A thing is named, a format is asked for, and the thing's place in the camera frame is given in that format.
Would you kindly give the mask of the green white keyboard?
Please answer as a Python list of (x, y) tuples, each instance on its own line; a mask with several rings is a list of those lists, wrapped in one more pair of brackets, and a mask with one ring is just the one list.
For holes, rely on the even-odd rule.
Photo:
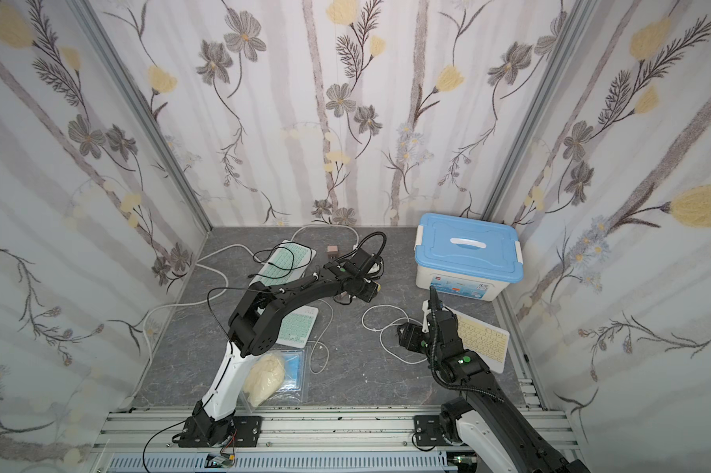
[(307, 344), (319, 309), (300, 307), (285, 316), (277, 339), (279, 345), (303, 349)]
[(284, 285), (300, 279), (314, 260), (316, 251), (297, 242), (284, 240), (270, 250), (261, 250), (262, 268), (254, 273), (250, 283), (260, 282), (266, 286)]

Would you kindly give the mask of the blue lid storage box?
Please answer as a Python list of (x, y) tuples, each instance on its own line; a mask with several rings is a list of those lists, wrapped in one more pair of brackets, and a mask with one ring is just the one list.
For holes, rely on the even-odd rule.
[(524, 278), (518, 234), (507, 225), (426, 213), (414, 250), (421, 289), (491, 302)]

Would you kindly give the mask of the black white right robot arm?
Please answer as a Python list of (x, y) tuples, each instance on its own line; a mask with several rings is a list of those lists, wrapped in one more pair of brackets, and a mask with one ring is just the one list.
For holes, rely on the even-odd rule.
[(467, 445), (491, 472), (588, 470), (552, 447), (504, 394), (482, 357), (464, 347), (456, 313), (432, 307), (425, 325), (405, 322), (397, 333), (401, 347), (426, 356), (439, 386), (460, 394), (438, 415), (448, 443)]

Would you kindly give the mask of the cream cloth bundle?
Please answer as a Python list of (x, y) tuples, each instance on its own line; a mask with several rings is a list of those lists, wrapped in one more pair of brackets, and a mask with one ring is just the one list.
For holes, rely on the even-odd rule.
[(284, 384), (286, 378), (285, 360), (278, 353), (264, 355), (251, 368), (243, 393), (247, 403), (255, 409), (274, 395)]

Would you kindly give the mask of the white cable yellow keyboard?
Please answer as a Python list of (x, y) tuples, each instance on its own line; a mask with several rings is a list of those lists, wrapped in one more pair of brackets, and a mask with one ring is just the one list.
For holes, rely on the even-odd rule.
[[(391, 320), (389, 323), (386, 323), (385, 325), (382, 326), (371, 326), (367, 322), (367, 317), (373, 313), (374, 311), (379, 311), (380, 309), (394, 309), (394, 311), (398, 311), (399, 316), (393, 320)], [(426, 362), (426, 357), (422, 359), (417, 359), (417, 360), (407, 360), (404, 357), (401, 357), (397, 353), (395, 353), (393, 350), (391, 350), (385, 343), (384, 337), (385, 333), (387, 332), (388, 329), (391, 328), (398, 328), (400, 325), (403, 323), (418, 323), (418, 319), (415, 319), (414, 317), (410, 317), (408, 313), (404, 310), (401, 309), (400, 307), (397, 307), (396, 305), (389, 305), (389, 304), (378, 304), (378, 305), (372, 305), (371, 307), (368, 307), (363, 314), (361, 315), (361, 327), (365, 329), (366, 331), (376, 333), (378, 335), (378, 340), (379, 340), (379, 346), (380, 348), (391, 358), (397, 360), (403, 365), (406, 366), (416, 366), (419, 364), (422, 364)]]

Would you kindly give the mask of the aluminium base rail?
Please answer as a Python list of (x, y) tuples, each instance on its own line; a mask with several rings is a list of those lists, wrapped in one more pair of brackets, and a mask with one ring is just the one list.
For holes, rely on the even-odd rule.
[(239, 411), (217, 445), (188, 437), (185, 409), (111, 414), (93, 472), (581, 472), (564, 414), (526, 408), (529, 433), (506, 441), (465, 404), (303, 406)]

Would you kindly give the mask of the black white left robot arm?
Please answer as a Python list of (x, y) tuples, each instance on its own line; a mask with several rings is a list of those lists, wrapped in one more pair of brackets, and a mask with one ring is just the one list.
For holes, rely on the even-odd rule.
[(235, 433), (237, 400), (253, 365), (277, 343), (284, 318), (318, 300), (345, 294), (370, 302), (379, 291), (383, 258), (357, 248), (290, 283), (256, 282), (229, 317), (227, 350), (207, 393), (171, 439), (178, 447), (217, 447)]

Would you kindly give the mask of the bag of blue masks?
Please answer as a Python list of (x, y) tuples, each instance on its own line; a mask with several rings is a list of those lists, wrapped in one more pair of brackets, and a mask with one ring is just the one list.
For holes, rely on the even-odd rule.
[(273, 350), (267, 354), (270, 353), (278, 353), (283, 356), (286, 367), (285, 382), (274, 395), (255, 409), (251, 408), (247, 403), (245, 395), (241, 390), (239, 399), (242, 401), (243, 406), (249, 411), (255, 411), (259, 408), (296, 406), (302, 404), (305, 381), (304, 352), (302, 350)]

